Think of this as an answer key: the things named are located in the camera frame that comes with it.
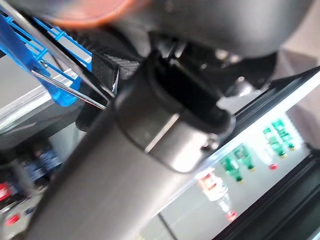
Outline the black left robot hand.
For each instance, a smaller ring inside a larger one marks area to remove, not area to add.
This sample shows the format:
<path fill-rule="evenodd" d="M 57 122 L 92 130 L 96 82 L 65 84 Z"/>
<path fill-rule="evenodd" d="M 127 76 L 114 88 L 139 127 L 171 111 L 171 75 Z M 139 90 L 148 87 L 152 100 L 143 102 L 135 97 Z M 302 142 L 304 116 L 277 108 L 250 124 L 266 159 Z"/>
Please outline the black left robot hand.
<path fill-rule="evenodd" d="M 139 61 L 41 200 L 30 240 L 130 240 L 237 128 L 218 105 L 269 85 L 311 0 L 27 0 L 40 17 Z"/>

